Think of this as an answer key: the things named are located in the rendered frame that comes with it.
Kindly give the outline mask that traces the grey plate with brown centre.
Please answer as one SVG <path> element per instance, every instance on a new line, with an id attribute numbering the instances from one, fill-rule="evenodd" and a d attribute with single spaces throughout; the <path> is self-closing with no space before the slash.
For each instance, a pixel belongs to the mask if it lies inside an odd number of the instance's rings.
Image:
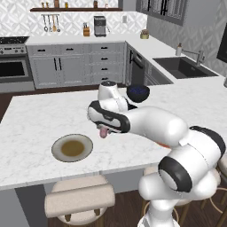
<path id="1" fill-rule="evenodd" d="M 90 138 L 82 134 L 70 134 L 56 140 L 51 147 L 51 153 L 57 160 L 76 162 L 91 154 L 93 143 Z"/>

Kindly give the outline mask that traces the dark blue bowl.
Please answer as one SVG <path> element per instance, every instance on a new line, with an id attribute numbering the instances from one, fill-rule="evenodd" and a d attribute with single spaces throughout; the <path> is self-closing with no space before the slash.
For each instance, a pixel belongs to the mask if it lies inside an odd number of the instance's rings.
<path id="1" fill-rule="evenodd" d="M 145 101 L 150 95 L 150 89 L 144 85 L 130 85 L 127 88 L 127 96 L 135 103 L 141 103 Z"/>

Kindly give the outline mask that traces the grey cupboard run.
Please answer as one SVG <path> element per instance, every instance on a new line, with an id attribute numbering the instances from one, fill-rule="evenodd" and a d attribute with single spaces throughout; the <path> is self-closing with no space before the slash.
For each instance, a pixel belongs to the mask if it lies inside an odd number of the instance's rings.
<path id="1" fill-rule="evenodd" d="M 122 82 L 124 43 L 30 44 L 37 89 Z"/>

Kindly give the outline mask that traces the black dishwasher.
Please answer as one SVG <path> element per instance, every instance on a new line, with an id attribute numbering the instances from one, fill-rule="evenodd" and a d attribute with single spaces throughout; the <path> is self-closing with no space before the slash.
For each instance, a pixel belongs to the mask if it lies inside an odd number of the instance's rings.
<path id="1" fill-rule="evenodd" d="M 126 85 L 144 84 L 145 59 L 132 48 L 127 49 Z"/>

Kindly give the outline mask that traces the grey cupboard under sink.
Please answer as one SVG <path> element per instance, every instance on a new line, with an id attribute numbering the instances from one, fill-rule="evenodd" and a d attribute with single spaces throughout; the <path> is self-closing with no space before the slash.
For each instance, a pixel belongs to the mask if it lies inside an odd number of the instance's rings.
<path id="1" fill-rule="evenodd" d="M 145 84 L 167 85 L 172 84 L 172 81 L 151 63 L 145 62 Z"/>

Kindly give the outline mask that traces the dark sink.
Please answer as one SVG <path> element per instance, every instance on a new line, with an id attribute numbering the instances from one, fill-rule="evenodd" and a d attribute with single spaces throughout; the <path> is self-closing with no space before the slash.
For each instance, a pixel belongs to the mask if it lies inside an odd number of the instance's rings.
<path id="1" fill-rule="evenodd" d="M 176 79 L 191 79 L 202 77 L 216 77 L 216 73 L 211 72 L 203 66 L 196 66 L 196 63 L 186 57 L 160 58 L 154 59 L 165 70 Z"/>

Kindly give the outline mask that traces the silver coffee machine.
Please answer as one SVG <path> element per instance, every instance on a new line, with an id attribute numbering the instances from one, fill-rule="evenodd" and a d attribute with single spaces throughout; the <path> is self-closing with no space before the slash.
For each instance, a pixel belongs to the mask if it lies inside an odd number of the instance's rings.
<path id="1" fill-rule="evenodd" d="M 105 16 L 94 17 L 94 36 L 106 37 L 106 17 Z"/>

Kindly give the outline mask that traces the silver oven with hob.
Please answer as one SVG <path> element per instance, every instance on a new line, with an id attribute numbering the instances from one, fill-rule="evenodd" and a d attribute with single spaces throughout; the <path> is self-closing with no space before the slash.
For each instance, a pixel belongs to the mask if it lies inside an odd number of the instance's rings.
<path id="1" fill-rule="evenodd" d="M 0 93 L 35 89 L 29 64 L 28 36 L 0 37 Z"/>

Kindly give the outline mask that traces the silver tap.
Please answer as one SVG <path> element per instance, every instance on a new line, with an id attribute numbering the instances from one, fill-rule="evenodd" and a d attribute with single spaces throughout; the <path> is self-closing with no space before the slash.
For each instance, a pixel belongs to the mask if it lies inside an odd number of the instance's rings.
<path id="1" fill-rule="evenodd" d="M 187 51 L 185 49 L 183 49 L 183 52 L 187 52 L 187 53 L 191 53 L 191 54 L 195 53 L 194 51 Z M 200 51 L 196 52 L 195 54 L 197 55 L 196 66 L 199 67 L 205 61 L 204 51 L 200 50 Z"/>

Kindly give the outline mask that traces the dark wooden shelf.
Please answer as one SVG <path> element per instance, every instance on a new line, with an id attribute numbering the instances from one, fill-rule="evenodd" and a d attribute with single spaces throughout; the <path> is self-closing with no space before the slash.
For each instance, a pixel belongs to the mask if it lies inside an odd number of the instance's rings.
<path id="1" fill-rule="evenodd" d="M 122 8 L 32 8 L 31 12 L 122 12 Z"/>

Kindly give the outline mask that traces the dark window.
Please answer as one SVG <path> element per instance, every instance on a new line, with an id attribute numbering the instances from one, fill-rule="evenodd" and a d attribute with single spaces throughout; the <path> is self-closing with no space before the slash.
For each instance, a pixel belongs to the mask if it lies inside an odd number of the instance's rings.
<path id="1" fill-rule="evenodd" d="M 227 63 L 227 28 L 223 32 L 223 38 L 217 53 L 217 58 Z"/>

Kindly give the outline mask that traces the grey wall cupboards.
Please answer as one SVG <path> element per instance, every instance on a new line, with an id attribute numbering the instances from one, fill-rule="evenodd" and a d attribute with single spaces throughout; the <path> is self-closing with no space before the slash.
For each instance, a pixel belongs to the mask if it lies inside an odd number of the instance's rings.
<path id="1" fill-rule="evenodd" d="M 136 11 L 182 26 L 187 4 L 188 0 L 137 0 Z"/>

